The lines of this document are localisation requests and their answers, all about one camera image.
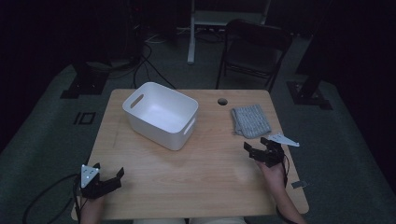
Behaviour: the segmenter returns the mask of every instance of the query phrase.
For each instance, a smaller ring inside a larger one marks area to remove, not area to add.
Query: person's leg
[[[243,217],[196,217],[190,224],[246,224]]]
[[[184,218],[134,219],[134,224],[186,224]]]

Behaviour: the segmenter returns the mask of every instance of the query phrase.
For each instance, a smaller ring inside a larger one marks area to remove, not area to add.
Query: chair backrest
[[[283,29],[236,19],[226,25],[226,41],[238,36],[255,45],[272,47],[283,52],[291,45],[291,34]]]

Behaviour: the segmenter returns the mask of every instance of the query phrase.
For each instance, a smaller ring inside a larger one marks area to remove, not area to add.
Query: wooden table
[[[89,165],[100,162],[101,179],[124,167],[122,187],[106,196],[104,219],[226,217],[275,214],[262,174],[243,149],[263,148],[260,138],[233,133],[230,110],[260,104],[272,133],[282,132],[267,91],[179,90],[199,103],[195,130],[179,151],[166,149],[131,128],[122,103],[133,90],[114,90],[93,146]],[[228,100],[219,105],[218,99]],[[308,211],[289,149],[287,192],[300,213]]]

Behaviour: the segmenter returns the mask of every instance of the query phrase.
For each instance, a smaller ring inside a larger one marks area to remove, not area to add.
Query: white tag
[[[81,166],[81,187],[85,188],[91,180],[99,173],[98,168],[92,168],[91,166]]]
[[[278,133],[274,135],[269,135],[268,136],[269,140],[273,140],[274,142],[278,142],[279,144],[285,144],[293,147],[299,147],[300,144],[296,143],[294,141],[291,141],[289,138],[285,137],[285,135]]]

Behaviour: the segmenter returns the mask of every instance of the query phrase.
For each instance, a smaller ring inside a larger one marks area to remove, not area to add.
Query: black cable
[[[213,35],[216,38],[216,40],[202,38],[201,37],[202,35]],[[224,35],[216,34],[215,32],[212,32],[212,31],[208,31],[207,33],[197,33],[195,35],[195,39],[201,40],[201,41],[204,41],[204,42],[210,43],[210,44],[218,44],[218,43],[222,43],[224,41]]]
[[[283,166],[283,171],[284,171],[284,182],[285,182],[285,187],[286,187],[286,185],[288,184],[288,174],[289,174],[289,168],[290,168],[290,162],[289,162],[289,158],[285,155],[285,158],[286,158],[286,161],[288,162],[288,170],[286,170],[286,168],[285,168],[285,162],[284,161],[282,161],[282,166]],[[277,213],[277,215],[284,221],[284,222],[286,222],[287,224],[297,224],[297,223],[295,223],[295,222],[293,222],[293,221],[291,221],[291,220],[289,220],[289,219],[287,219],[286,217],[284,217],[281,213],[280,213],[280,211],[279,211],[279,209],[277,208],[277,206],[276,206],[276,213]]]
[[[92,71],[95,72],[100,72],[100,73],[113,73],[113,72],[119,72],[119,71],[127,71],[127,70],[131,70],[133,69],[136,65],[137,65],[137,61],[138,59],[132,58],[128,63],[125,64],[121,64],[118,66],[109,66],[109,67],[95,67],[93,65],[89,65],[88,66],[91,68]]]
[[[38,194],[33,200],[32,202],[29,204],[29,206],[27,206],[26,210],[23,213],[23,218],[22,218],[22,223],[26,224],[27,223],[27,217],[29,215],[30,209],[33,207],[33,205],[35,205],[35,203],[44,195],[46,194],[48,191],[50,191],[50,189],[54,188],[55,186],[57,186],[59,183],[65,181],[66,179],[69,179],[71,177],[76,177],[78,174],[72,174],[72,175],[68,175],[63,177],[62,179],[56,181],[54,184],[52,184],[51,186],[49,186],[48,188],[44,189],[40,194]]]
[[[145,57],[143,54],[141,55],[141,57],[143,58],[143,61],[142,61],[142,62],[136,67],[136,69],[134,70],[134,80],[133,80],[134,88],[137,89],[137,85],[136,85],[136,74],[137,74],[137,71],[138,71],[139,68],[142,66],[142,64],[145,65],[145,63],[148,63],[148,64],[155,70],[155,72],[156,72],[164,81],[166,81],[173,89],[175,89],[176,87],[175,87],[171,82],[169,82],[169,81],[160,73],[160,71],[158,71],[157,68],[149,61],[149,56],[151,55],[152,48],[151,48],[148,44],[146,44],[146,43],[144,44],[144,46],[148,48],[149,54],[148,54],[147,57]]]
[[[146,68],[146,74],[148,76],[148,81],[151,81],[151,78],[149,77],[149,70],[148,70],[148,66],[144,63],[145,68]]]
[[[56,221],[56,219],[58,219],[58,218],[61,216],[61,214],[63,214],[64,211],[66,211],[67,207],[69,206],[69,204],[70,204],[71,202],[72,202],[72,199],[69,198],[69,201],[67,201],[67,203],[64,205],[64,208],[61,210],[61,212],[59,212],[58,215],[56,215],[56,216],[53,217],[49,222],[47,222],[47,224],[50,224],[50,223]]]
[[[73,199],[75,201],[75,210],[76,210],[76,216],[77,216],[78,224],[81,222],[81,209],[80,209],[80,207],[78,205],[78,198],[77,198],[79,177],[80,177],[80,174],[78,174],[78,176],[75,178],[75,180],[73,182]]]
[[[82,208],[84,207],[84,205],[87,203],[88,199],[85,199],[84,204],[80,207],[80,210],[82,210]]]

